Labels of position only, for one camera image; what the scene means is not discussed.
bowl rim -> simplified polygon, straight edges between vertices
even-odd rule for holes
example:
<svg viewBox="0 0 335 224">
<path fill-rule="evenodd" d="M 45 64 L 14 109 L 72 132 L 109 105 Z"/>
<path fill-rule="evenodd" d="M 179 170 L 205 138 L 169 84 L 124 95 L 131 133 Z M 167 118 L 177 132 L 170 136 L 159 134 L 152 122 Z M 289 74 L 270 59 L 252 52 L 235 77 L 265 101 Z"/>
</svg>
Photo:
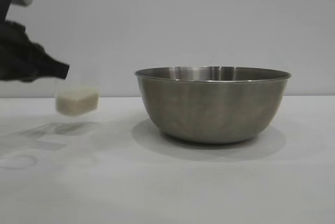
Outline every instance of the bowl rim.
<svg viewBox="0 0 335 224">
<path fill-rule="evenodd" d="M 147 70 L 158 70 L 158 69 L 171 69 L 171 68 L 183 68 L 183 69 L 191 69 L 191 68 L 234 68 L 234 69 L 253 69 L 253 70 L 264 70 L 264 71 L 274 71 L 281 72 L 285 76 L 276 77 L 274 79 L 259 79 L 259 80 L 183 80 L 183 79 L 167 79 L 165 77 L 154 77 L 154 76 L 146 76 L 139 74 L 141 71 Z M 171 66 L 171 67 L 158 67 L 158 68 L 147 68 L 142 70 L 135 71 L 135 76 L 141 77 L 144 79 L 152 79 L 152 80 L 162 80 L 162 81 L 171 81 L 171 82 L 183 82 L 183 83 L 264 83 L 264 82 L 274 82 L 274 81 L 282 81 L 289 79 L 292 75 L 286 71 L 280 71 L 275 69 L 266 69 L 266 68 L 253 68 L 253 67 L 239 67 L 239 66 Z"/>
</svg>

white tabletop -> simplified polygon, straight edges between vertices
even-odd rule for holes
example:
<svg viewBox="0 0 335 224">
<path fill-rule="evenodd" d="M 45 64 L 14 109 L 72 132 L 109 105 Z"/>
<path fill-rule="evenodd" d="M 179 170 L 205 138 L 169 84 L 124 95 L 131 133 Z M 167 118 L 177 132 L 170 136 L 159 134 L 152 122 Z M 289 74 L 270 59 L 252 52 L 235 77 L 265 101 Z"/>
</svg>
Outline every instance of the white tabletop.
<svg viewBox="0 0 335 224">
<path fill-rule="evenodd" d="M 54 100 L 0 99 L 3 224 L 335 223 L 335 97 L 284 97 L 257 139 L 185 145 L 140 98 L 57 115 Z"/>
</svg>

metal bowl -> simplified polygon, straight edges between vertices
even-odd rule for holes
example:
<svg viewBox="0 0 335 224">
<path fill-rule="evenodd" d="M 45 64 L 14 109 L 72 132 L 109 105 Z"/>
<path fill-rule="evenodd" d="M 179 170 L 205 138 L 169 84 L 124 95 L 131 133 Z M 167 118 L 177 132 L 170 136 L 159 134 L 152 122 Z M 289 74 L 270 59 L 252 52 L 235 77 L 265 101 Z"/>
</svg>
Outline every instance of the metal bowl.
<svg viewBox="0 0 335 224">
<path fill-rule="evenodd" d="M 263 131 L 290 74 L 240 67 L 170 67 L 137 71 L 149 117 L 162 131 L 200 143 L 234 143 Z"/>
</svg>

white backdrop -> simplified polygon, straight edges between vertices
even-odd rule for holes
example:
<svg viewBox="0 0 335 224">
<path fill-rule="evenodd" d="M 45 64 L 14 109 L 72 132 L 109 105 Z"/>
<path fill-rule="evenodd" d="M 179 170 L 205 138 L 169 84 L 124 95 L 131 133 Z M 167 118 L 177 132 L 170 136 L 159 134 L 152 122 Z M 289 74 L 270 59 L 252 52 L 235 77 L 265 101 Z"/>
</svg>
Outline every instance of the white backdrop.
<svg viewBox="0 0 335 224">
<path fill-rule="evenodd" d="M 72 74 L 97 60 L 104 96 L 136 96 L 135 70 L 172 65 L 280 69 L 293 75 L 286 94 L 335 95 L 335 0 L 34 0 L 8 18 Z M 53 90 L 0 83 L 0 96 Z"/>
</svg>

